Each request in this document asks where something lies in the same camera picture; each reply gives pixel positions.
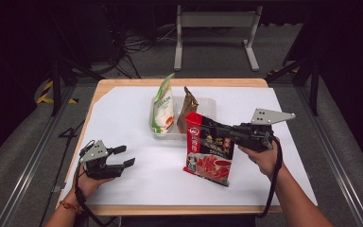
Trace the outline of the grey metal stand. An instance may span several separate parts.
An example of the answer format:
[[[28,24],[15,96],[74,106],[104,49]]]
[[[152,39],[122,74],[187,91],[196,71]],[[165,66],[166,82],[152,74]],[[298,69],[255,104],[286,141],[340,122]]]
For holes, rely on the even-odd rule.
[[[263,7],[250,11],[183,11],[177,8],[177,43],[175,49],[174,70],[182,69],[182,29],[184,27],[247,27],[248,38],[242,41],[251,70],[257,72],[259,64],[253,52],[253,40],[261,19]]]

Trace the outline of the aluminium floor rail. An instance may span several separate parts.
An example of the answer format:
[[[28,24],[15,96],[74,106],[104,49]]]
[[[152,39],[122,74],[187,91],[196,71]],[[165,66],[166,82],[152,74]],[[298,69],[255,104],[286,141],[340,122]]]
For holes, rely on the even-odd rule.
[[[9,227],[34,175],[47,149],[47,144],[55,129],[69,99],[75,91],[75,87],[66,87],[60,101],[62,102],[54,116],[51,116],[43,129],[43,133],[34,147],[33,152],[21,173],[5,207],[0,214],[0,227]]]
[[[309,118],[317,132],[318,137],[320,138],[324,150],[324,155],[333,171],[333,174],[337,180],[337,184],[343,194],[343,197],[345,198],[345,201],[347,202],[354,216],[355,222],[357,223],[358,227],[363,227],[363,204],[354,189],[352,181],[347,175],[342,163],[338,159],[336,151],[330,139],[328,138],[327,133],[322,126],[319,118],[313,114],[313,111],[309,104],[309,96],[306,93],[305,89],[299,87],[296,88],[295,91],[298,94],[298,97],[300,98],[305,108],[305,111],[309,115]]]

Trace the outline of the yellow and black floor tape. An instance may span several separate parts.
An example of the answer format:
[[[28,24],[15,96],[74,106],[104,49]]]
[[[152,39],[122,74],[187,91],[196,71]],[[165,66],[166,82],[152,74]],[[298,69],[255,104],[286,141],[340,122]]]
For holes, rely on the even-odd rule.
[[[53,80],[49,80],[45,86],[43,87],[43,90],[40,94],[40,96],[37,98],[36,103],[48,103],[48,104],[54,104],[54,99],[48,97],[48,93],[50,89],[53,88]],[[68,101],[69,104],[78,104],[78,98],[70,98]]]

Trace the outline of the person's right hand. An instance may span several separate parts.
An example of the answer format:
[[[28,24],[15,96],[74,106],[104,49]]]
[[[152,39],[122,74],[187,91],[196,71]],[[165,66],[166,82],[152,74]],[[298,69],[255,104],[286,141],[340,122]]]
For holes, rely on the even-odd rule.
[[[239,146],[238,148],[246,153],[249,159],[256,163],[261,173],[266,175],[269,180],[272,179],[272,175],[275,169],[278,155],[278,141],[272,142],[273,149],[269,149],[263,152],[257,152],[249,148]]]

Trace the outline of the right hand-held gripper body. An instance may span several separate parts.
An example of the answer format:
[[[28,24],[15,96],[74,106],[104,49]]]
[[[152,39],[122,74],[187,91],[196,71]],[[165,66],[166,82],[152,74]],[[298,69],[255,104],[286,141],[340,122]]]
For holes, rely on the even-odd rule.
[[[272,125],[295,117],[293,113],[257,108],[249,123],[232,126],[230,137],[237,145],[257,152],[273,149],[275,136]]]

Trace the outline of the translucent plastic storage container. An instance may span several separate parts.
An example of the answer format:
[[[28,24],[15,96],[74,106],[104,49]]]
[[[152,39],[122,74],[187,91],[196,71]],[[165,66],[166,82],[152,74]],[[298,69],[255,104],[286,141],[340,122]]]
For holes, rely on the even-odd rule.
[[[197,101],[199,104],[197,108],[197,113],[204,115],[208,118],[211,118],[213,120],[216,120],[216,101],[212,98],[203,98],[203,97],[197,97]],[[186,140],[186,134],[180,133],[179,128],[177,126],[177,121],[182,111],[183,102],[184,102],[183,96],[173,97],[173,108],[175,114],[174,124],[170,127],[167,133],[157,133],[154,129],[151,128],[153,111],[150,111],[148,118],[148,127],[150,128],[151,135],[155,139],[178,140],[178,141]]]

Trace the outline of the white and green snack bag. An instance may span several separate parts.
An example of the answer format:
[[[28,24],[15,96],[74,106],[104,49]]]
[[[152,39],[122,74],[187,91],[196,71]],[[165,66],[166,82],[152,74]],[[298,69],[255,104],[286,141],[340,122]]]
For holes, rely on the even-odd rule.
[[[167,133],[174,124],[174,103],[171,80],[168,75],[161,83],[152,103],[151,128],[155,133]]]

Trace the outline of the gold foil snack bag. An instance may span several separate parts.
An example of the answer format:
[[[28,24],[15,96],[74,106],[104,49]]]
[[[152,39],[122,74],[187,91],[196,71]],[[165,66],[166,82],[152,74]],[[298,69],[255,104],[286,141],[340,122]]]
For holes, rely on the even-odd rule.
[[[184,97],[183,105],[181,108],[181,113],[180,113],[180,115],[178,117],[178,121],[177,121],[177,126],[178,126],[180,133],[187,132],[186,116],[189,115],[191,112],[195,112],[199,105],[196,98],[188,90],[187,87],[184,87],[184,91],[185,91],[185,97]]]

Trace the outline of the red and black snack bag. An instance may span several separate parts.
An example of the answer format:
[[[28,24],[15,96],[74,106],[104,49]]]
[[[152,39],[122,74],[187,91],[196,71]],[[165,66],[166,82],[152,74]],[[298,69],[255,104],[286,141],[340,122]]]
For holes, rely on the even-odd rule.
[[[191,112],[187,115],[186,123],[187,154],[183,170],[228,186],[234,150],[234,142],[230,135],[216,139],[211,136],[204,138],[203,126],[221,123],[199,113]]]

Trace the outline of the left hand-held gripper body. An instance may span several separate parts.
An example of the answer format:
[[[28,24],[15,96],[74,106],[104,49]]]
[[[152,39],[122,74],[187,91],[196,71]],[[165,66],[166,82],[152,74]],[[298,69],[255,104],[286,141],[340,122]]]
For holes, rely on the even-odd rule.
[[[80,151],[79,162],[89,178],[102,180],[120,177],[124,169],[108,165],[109,156],[102,140],[92,140]]]

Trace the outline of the white paper sheet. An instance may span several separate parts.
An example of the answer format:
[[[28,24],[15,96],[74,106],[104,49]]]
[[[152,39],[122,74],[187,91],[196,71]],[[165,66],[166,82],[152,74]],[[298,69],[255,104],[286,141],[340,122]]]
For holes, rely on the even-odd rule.
[[[256,108],[281,111],[271,88],[189,87],[196,98],[215,101],[215,121],[227,125],[249,122]],[[104,183],[87,199],[92,205],[265,205],[269,180],[237,147],[228,187],[182,170],[186,141],[154,138],[150,131],[151,100],[158,86],[117,86],[100,98],[85,124],[83,148],[92,140],[102,140],[109,148],[126,145],[127,150],[108,158],[110,164],[123,164],[135,158],[133,166],[120,178]],[[281,139],[283,159],[310,200],[317,203],[299,152],[285,122],[272,126]]]

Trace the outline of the black tripod stand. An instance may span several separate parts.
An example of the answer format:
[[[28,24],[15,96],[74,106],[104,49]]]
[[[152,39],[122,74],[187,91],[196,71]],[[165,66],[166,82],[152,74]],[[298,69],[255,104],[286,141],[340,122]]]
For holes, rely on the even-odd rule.
[[[73,68],[76,68],[82,74],[95,79],[96,81],[103,80],[103,77],[63,55],[61,48],[62,37],[60,30],[58,29],[57,21],[49,7],[43,7],[43,9],[46,14],[44,21],[46,22],[47,32],[47,34],[44,35],[46,38],[44,43],[47,45],[47,52],[51,59],[51,78],[53,80],[54,107],[52,115],[56,116],[59,114],[63,103],[61,97],[61,81],[64,82],[66,87],[74,87],[78,82],[77,75],[72,71]]]
[[[269,71],[266,77],[266,82],[270,83],[296,69],[297,72],[291,80],[294,86],[303,87],[310,79],[309,107],[313,115],[318,115],[320,68],[317,63],[318,59],[315,56],[317,50],[315,44],[317,43],[319,29],[321,29],[319,16],[315,11],[312,11],[287,52],[283,61],[283,68]]]

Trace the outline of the person's left hand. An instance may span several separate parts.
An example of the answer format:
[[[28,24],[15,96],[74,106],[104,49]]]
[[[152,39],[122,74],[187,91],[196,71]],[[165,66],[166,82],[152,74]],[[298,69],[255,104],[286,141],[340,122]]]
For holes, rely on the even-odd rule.
[[[113,178],[110,179],[102,179],[95,180],[89,178],[83,167],[81,167],[74,176],[73,185],[68,194],[65,196],[64,200],[74,205],[78,205],[77,196],[76,196],[76,187],[78,187],[83,194],[85,199],[91,197],[96,190],[104,183],[108,183],[113,181]]]

